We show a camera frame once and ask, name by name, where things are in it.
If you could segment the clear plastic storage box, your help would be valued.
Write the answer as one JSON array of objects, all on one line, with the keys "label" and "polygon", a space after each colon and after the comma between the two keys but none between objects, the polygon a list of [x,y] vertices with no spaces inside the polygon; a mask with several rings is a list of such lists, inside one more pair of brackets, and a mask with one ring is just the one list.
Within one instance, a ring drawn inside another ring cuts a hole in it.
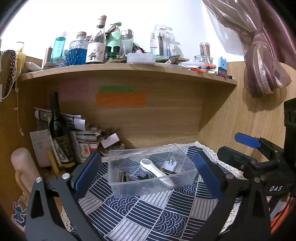
[{"label": "clear plastic storage box", "polygon": [[113,150],[108,154],[108,183],[116,198],[191,185],[197,172],[193,161],[177,145]]}]

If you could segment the yellow tube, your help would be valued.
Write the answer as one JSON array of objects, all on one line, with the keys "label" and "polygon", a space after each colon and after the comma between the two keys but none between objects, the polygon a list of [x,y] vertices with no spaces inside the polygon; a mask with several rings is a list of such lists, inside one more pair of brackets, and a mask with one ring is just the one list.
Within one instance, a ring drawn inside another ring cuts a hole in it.
[{"label": "yellow tube", "polygon": [[46,153],[47,153],[47,157],[48,157],[48,160],[49,160],[49,162],[51,164],[51,167],[52,167],[52,170],[53,170],[54,174],[56,176],[58,176],[59,173],[60,173],[60,169],[59,169],[58,163],[57,163],[57,161],[55,159],[55,155],[54,155],[53,150],[51,148],[48,148],[46,150]]}]

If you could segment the teal plastic bottle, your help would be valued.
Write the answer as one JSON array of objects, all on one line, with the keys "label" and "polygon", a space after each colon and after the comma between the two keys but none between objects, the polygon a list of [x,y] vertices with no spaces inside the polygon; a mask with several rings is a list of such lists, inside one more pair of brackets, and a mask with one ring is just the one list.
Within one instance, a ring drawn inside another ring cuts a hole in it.
[{"label": "teal plastic bottle", "polygon": [[55,39],[52,54],[51,62],[54,62],[56,59],[61,58],[66,42],[66,32],[63,32],[59,37]]}]

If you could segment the pink sticky note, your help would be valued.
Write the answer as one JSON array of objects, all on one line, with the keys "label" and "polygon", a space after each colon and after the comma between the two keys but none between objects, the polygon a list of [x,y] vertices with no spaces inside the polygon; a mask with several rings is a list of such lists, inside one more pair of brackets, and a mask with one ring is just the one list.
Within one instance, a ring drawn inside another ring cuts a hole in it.
[{"label": "pink sticky note", "polygon": [[79,101],[91,99],[90,84],[86,80],[67,80],[60,83],[62,101]]}]

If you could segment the pink curtain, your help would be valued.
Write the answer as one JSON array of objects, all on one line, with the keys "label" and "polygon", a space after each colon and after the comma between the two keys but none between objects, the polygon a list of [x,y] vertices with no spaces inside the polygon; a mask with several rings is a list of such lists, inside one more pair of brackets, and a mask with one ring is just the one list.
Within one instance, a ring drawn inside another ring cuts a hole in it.
[{"label": "pink curtain", "polygon": [[217,21],[236,32],[244,49],[244,86],[262,97],[285,88],[295,68],[295,34],[268,1],[204,1]]}]

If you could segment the white plug adapter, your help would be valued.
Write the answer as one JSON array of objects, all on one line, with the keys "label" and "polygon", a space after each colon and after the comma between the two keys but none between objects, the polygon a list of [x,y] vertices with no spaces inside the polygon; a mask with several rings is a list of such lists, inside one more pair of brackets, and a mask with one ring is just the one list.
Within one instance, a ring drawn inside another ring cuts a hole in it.
[{"label": "white plug adapter", "polygon": [[161,167],[161,171],[163,171],[167,175],[173,175],[181,173],[182,169],[176,160],[170,159],[164,162],[164,164]]}]

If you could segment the white paper note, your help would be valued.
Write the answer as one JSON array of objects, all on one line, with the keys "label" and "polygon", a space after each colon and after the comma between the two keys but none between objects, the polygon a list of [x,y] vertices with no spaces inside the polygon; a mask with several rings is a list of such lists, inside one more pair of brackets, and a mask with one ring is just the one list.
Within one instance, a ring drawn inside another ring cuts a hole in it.
[{"label": "white paper note", "polygon": [[49,130],[30,132],[30,138],[39,166],[50,166],[51,164],[47,156],[47,149],[52,147]]}]

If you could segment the white handheld massager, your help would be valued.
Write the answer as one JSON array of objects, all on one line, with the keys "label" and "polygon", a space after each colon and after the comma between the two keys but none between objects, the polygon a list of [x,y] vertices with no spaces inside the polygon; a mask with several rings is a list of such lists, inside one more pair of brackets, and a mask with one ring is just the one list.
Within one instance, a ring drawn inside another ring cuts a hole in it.
[{"label": "white handheld massager", "polygon": [[159,178],[160,181],[163,182],[168,187],[173,188],[173,181],[167,177],[167,175],[162,172],[150,159],[142,159],[140,161],[140,166],[144,171],[147,171],[153,174],[156,178]]}]

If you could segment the pink mug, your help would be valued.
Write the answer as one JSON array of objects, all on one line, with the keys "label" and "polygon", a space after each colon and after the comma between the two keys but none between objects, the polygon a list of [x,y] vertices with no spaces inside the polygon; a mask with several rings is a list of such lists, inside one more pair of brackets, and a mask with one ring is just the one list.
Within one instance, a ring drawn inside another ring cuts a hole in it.
[{"label": "pink mug", "polygon": [[26,148],[18,148],[11,154],[11,163],[15,168],[15,179],[25,196],[29,197],[34,182],[40,173],[32,155]]}]

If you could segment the white card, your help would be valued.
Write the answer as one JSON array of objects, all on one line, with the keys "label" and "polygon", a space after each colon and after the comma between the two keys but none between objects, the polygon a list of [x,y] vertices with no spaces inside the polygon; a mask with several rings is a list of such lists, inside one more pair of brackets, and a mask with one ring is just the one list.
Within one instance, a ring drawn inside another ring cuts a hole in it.
[{"label": "white card", "polygon": [[103,148],[108,148],[111,145],[119,142],[119,138],[116,133],[110,135],[107,139],[101,140],[100,143],[102,144]]}]

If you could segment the dark wine bottle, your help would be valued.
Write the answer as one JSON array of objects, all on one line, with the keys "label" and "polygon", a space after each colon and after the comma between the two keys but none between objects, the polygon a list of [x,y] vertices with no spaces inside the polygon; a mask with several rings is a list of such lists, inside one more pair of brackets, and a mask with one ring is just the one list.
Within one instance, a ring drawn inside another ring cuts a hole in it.
[{"label": "dark wine bottle", "polygon": [[50,102],[52,118],[49,123],[49,130],[54,148],[58,155],[57,159],[67,172],[72,172],[77,166],[77,163],[69,139],[67,121],[60,112],[57,92],[52,92],[50,94]]}]

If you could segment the orange sticky note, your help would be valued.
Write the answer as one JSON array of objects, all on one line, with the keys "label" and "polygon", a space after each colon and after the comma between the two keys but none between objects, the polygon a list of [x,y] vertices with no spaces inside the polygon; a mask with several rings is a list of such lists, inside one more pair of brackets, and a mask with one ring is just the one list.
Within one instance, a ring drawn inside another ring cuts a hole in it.
[{"label": "orange sticky note", "polygon": [[140,108],[146,103],[145,92],[100,92],[95,94],[100,108]]}]

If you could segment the silver metal clip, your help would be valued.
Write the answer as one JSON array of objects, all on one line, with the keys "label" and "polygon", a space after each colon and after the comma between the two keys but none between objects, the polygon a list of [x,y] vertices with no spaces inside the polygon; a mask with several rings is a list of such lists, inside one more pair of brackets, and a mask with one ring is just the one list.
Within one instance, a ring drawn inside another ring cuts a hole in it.
[{"label": "silver metal clip", "polygon": [[118,181],[119,182],[130,182],[133,180],[130,177],[130,175],[128,175],[128,173],[126,173],[125,171],[119,171]]}]

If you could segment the wooden shelf board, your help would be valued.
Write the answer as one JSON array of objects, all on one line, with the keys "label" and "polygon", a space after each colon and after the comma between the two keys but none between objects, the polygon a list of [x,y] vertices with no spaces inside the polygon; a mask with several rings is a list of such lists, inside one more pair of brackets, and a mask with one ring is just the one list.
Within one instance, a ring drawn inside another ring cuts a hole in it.
[{"label": "wooden shelf board", "polygon": [[178,65],[161,63],[156,63],[154,65],[107,63],[59,67],[22,74],[18,77],[18,80],[25,81],[37,78],[54,78],[59,80],[100,76],[155,77],[203,83],[237,85],[237,81],[233,79],[216,76],[210,73],[199,73]]}]

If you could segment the white label bottle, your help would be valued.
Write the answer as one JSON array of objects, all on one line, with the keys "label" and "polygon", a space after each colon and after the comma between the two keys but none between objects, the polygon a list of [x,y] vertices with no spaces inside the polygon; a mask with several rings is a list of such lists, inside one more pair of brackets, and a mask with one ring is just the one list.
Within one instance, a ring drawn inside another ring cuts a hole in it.
[{"label": "white label bottle", "polygon": [[102,15],[98,19],[96,30],[92,34],[88,43],[86,64],[101,64],[104,63],[106,35],[105,35],[106,15]]}]

